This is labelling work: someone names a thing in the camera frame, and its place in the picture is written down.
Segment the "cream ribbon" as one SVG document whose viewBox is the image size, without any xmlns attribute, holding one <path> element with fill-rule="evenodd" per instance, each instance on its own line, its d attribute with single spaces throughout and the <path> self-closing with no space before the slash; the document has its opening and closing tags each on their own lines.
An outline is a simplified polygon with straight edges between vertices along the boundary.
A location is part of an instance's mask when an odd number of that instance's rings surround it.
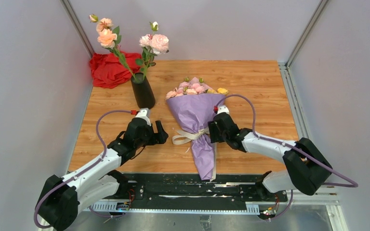
<svg viewBox="0 0 370 231">
<path fill-rule="evenodd" d="M 217 146 L 211 143 L 209 129 L 203 128 L 190 133 L 183 130 L 176 131 L 178 135 L 172 138 L 174 145 L 191 143 L 194 164 L 202 180 L 213 181 L 216 179 Z"/>
</svg>

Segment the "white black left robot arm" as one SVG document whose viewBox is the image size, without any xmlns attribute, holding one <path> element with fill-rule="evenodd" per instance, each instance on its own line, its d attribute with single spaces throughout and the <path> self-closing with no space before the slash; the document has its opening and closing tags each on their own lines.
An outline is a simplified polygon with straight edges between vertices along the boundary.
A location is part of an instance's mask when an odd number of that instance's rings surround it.
<svg viewBox="0 0 370 231">
<path fill-rule="evenodd" d="M 135 117 L 95 159 L 62 177 L 47 178 L 34 211 L 36 226 L 44 228 L 38 221 L 41 217 L 48 222 L 47 228 L 64 231 L 82 210 L 100 199 L 111 195 L 124 198 L 128 185 L 116 169 L 135 158 L 139 148 L 166 142 L 168 133 L 162 122 L 157 120 L 155 125 L 157 131 L 148 119 Z"/>
</svg>

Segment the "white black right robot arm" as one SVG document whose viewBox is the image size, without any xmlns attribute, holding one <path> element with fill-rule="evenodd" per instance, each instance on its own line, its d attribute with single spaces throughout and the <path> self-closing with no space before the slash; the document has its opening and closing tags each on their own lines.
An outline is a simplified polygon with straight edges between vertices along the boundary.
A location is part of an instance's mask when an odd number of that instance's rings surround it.
<svg viewBox="0 0 370 231">
<path fill-rule="evenodd" d="M 287 141 L 268 137 L 239 128 L 227 113 L 217 114 L 208 128 L 212 143 L 226 142 L 234 150 L 262 154 L 285 165 L 284 171 L 268 171 L 256 182 L 256 194 L 262 201 L 284 190 L 313 195 L 331 175 L 331 165 L 308 138 Z"/>
</svg>

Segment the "purple paper bouquet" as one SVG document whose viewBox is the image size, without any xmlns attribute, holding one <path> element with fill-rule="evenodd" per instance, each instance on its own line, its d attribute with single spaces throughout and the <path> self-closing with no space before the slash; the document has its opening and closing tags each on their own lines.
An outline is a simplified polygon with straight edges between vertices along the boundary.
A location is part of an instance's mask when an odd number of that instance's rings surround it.
<svg viewBox="0 0 370 231">
<path fill-rule="evenodd" d="M 220 94 L 194 77 L 185 80 L 178 87 L 166 94 L 166 103 L 180 130 L 197 132 L 208 128 L 208 122 L 213 120 L 214 106 L 223 105 L 225 94 Z"/>
</svg>

